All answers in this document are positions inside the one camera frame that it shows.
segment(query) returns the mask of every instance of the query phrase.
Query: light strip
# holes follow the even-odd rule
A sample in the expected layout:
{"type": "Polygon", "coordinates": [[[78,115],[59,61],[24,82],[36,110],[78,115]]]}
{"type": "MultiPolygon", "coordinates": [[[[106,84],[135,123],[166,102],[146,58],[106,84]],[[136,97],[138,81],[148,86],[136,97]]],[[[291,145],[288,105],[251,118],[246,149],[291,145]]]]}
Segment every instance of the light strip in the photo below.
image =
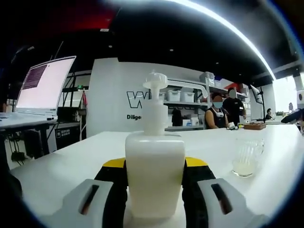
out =
{"type": "Polygon", "coordinates": [[[221,24],[223,24],[224,26],[226,26],[228,29],[230,29],[236,35],[238,35],[238,37],[240,37],[254,51],[254,53],[260,58],[260,60],[263,62],[263,64],[265,65],[265,67],[269,71],[272,79],[273,80],[276,79],[276,77],[275,77],[274,73],[272,72],[270,66],[268,65],[268,63],[266,62],[266,60],[264,59],[262,54],[259,52],[259,50],[256,48],[256,46],[240,30],[238,30],[234,25],[232,25],[230,22],[228,22],[227,20],[222,18],[220,15],[218,15],[215,12],[207,9],[206,7],[203,7],[203,6],[201,6],[197,3],[194,3],[194,2],[191,2],[191,1],[188,1],[188,0],[164,0],[164,1],[176,2],[178,4],[187,6],[191,9],[197,10],[198,12],[201,12],[203,14],[208,15],[208,16],[212,17],[213,19],[217,20],[218,22],[220,22],[221,24]]]}

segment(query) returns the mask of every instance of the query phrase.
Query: laptop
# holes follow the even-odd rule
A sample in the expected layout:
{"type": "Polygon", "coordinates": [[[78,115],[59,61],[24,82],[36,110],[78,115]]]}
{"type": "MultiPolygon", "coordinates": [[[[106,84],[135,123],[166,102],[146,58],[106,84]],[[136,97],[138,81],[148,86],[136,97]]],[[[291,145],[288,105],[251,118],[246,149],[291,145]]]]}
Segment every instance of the laptop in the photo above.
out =
{"type": "Polygon", "coordinates": [[[15,112],[0,113],[0,129],[56,122],[59,97],[75,58],[59,58],[31,67],[15,112]]]}

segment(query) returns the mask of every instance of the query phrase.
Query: clear drinking glass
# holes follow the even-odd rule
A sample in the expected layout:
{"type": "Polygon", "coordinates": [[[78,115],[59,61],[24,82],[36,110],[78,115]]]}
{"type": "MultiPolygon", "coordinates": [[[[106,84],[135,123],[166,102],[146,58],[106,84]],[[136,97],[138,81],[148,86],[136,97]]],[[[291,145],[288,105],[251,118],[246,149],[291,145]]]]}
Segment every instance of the clear drinking glass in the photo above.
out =
{"type": "Polygon", "coordinates": [[[263,140],[237,139],[237,154],[232,162],[232,171],[240,177],[249,177],[257,169],[258,161],[264,151],[263,140]]]}

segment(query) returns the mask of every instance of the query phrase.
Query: laptop screen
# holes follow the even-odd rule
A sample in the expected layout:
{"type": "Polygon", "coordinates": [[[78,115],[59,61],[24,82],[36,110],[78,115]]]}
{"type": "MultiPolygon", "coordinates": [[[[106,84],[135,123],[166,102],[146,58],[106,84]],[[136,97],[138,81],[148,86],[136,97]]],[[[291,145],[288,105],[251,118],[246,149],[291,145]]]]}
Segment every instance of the laptop screen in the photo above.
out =
{"type": "Polygon", "coordinates": [[[31,110],[39,109],[51,113],[56,110],[63,83],[75,58],[56,59],[32,67],[21,87],[16,111],[36,113],[31,110]]]}

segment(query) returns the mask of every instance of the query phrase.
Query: soap dispenser bottle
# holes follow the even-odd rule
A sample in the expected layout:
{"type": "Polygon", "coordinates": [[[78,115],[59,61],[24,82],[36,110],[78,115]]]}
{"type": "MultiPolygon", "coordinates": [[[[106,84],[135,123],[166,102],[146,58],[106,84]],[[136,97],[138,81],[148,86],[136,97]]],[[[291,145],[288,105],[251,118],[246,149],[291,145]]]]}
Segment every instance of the soap dispenser bottle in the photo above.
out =
{"type": "Polygon", "coordinates": [[[168,85],[166,75],[149,76],[143,84],[152,94],[142,107],[144,131],[125,141],[131,211],[137,218],[167,218],[175,213],[179,199],[185,146],[179,135],[165,132],[168,107],[159,91],[168,85]]]}

